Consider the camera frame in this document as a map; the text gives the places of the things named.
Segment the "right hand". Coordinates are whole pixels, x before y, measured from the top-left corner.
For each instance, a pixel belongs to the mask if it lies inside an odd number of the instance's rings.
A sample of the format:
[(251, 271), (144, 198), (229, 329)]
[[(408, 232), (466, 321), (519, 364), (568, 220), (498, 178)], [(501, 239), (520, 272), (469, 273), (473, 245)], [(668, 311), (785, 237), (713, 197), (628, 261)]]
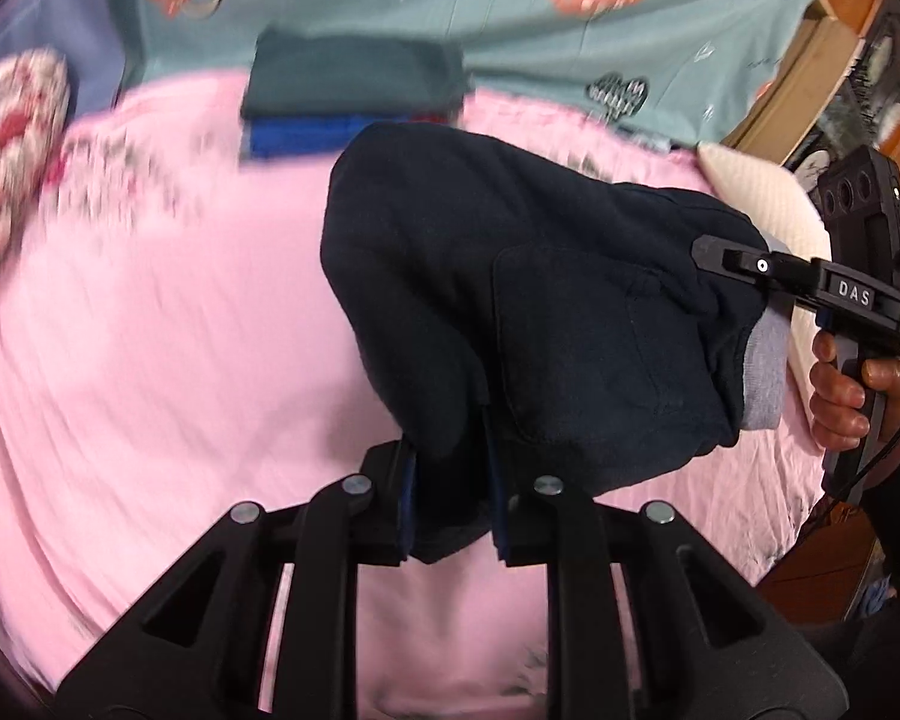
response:
[(836, 367), (837, 340), (820, 332), (813, 341), (816, 362), (809, 372), (813, 395), (809, 400), (811, 434), (826, 450), (843, 452), (859, 447), (871, 433), (871, 419), (863, 414), (866, 394), (884, 397), (881, 442), (900, 428), (900, 360), (870, 359), (854, 379)]

